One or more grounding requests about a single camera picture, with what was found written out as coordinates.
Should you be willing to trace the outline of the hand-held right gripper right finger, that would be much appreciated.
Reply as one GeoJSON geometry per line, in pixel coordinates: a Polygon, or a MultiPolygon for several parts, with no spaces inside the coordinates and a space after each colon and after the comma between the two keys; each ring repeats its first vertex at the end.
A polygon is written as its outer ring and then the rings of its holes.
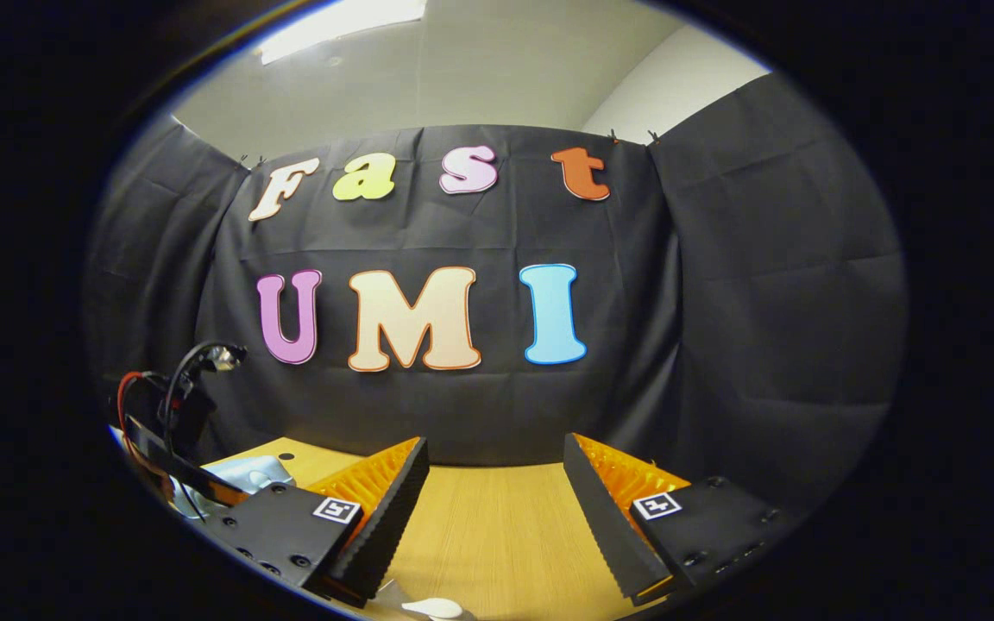
{"type": "Polygon", "coordinates": [[[714,588],[753,565],[798,524],[723,476],[684,480],[582,434],[563,469],[624,598],[646,605],[714,588]]]}

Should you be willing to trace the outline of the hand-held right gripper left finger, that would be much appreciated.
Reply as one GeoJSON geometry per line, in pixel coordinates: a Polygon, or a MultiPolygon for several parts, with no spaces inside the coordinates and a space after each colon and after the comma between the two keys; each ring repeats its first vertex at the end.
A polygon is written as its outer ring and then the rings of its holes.
{"type": "Polygon", "coordinates": [[[204,526],[288,586],[362,608],[381,588],[429,471],[429,443],[417,436],[307,487],[268,483],[204,526]]]}

